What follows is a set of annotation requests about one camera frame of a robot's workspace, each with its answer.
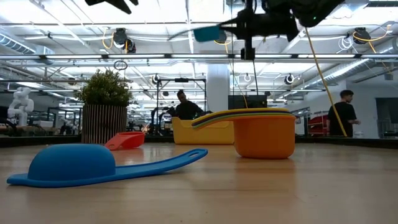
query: person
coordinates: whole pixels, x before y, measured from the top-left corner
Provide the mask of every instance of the person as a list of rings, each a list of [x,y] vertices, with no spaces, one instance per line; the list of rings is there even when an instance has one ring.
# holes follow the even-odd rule
[[[180,90],[177,93],[180,104],[176,107],[176,114],[182,120],[194,119],[197,115],[203,114],[203,110],[198,105],[187,100],[185,93]]]
[[[340,93],[341,101],[335,103],[335,108],[340,117],[341,123],[343,124],[347,137],[351,138],[353,137],[353,124],[361,124],[361,122],[356,118],[353,105],[350,104],[353,100],[353,95],[354,92],[351,90],[343,90]],[[326,126],[330,136],[344,136],[332,106],[329,109]]]

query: striped planter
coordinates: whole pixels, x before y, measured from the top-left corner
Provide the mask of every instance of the striped planter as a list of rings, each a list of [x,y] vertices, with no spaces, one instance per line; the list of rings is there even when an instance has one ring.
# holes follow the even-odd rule
[[[105,144],[115,134],[126,131],[127,108],[122,106],[85,105],[81,142]]]

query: dark shirt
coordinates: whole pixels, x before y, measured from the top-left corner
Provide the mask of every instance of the dark shirt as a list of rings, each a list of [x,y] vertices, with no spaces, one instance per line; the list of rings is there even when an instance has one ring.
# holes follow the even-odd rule
[[[353,137],[353,125],[348,121],[356,120],[355,110],[353,105],[346,102],[339,102],[335,104],[337,113],[343,123],[344,130],[348,137]],[[344,136],[340,125],[338,123],[333,107],[330,107],[328,119],[330,120],[329,132],[331,136]]]
[[[175,110],[177,112],[177,116],[182,120],[194,119],[197,114],[203,112],[198,105],[189,100],[184,103],[180,103]]]

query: white column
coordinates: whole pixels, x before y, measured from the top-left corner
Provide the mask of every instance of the white column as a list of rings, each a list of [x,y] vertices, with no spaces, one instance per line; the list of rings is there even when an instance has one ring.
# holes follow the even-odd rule
[[[228,110],[229,69],[228,65],[207,65],[207,102],[206,110],[212,112]]]

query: table surface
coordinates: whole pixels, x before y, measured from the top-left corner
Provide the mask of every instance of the table surface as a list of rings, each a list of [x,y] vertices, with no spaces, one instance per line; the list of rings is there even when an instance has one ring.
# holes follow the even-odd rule
[[[398,223],[398,151],[298,144],[287,160],[239,157],[233,146],[170,174],[64,189],[6,184],[45,146],[0,149],[0,223]],[[140,164],[195,146],[114,152]]]

